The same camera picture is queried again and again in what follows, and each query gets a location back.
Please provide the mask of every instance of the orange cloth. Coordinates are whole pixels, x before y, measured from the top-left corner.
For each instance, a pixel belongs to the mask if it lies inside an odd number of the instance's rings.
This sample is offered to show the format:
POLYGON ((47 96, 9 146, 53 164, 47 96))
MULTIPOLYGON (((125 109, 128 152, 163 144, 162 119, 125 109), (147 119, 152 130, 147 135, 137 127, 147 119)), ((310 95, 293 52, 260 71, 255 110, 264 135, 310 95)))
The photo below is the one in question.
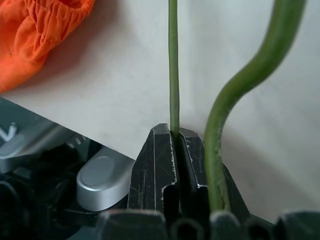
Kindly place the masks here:
POLYGON ((95 0, 0 0, 0 93, 24 83, 95 0))

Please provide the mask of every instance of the plant stem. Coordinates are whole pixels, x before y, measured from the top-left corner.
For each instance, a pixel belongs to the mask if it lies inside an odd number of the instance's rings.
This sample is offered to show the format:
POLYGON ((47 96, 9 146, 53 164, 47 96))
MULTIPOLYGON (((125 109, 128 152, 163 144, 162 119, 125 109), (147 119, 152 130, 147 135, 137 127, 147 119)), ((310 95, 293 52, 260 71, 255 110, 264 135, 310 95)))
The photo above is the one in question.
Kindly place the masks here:
POLYGON ((205 129, 205 172, 210 211, 229 210, 221 160, 221 136, 227 117, 247 92, 262 83, 288 53, 301 21, 305 0, 275 0, 263 43, 252 60, 222 89, 211 109, 205 129))
POLYGON ((178 146, 180 132, 180 100, 179 100, 179 70, 178 70, 178 3, 169 0, 169 81, 170 81, 170 131, 174 145, 178 146))

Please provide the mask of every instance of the thin green stem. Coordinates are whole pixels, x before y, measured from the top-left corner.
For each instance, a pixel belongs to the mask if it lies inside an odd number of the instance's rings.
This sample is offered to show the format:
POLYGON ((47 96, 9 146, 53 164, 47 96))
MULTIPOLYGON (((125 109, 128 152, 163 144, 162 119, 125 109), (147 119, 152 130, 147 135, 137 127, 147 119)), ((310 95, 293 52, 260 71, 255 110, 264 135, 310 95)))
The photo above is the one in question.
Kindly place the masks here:
POLYGON ((180 131, 180 100, 178 70, 178 3, 169 0, 169 81, 170 81, 170 131, 175 146, 178 145, 180 131))
POLYGON ((210 211, 229 210, 221 160, 221 136, 227 117, 247 92, 262 83, 288 53, 301 21, 305 0, 275 0, 263 43, 252 60, 222 89, 211 109, 205 129, 205 172, 210 211))

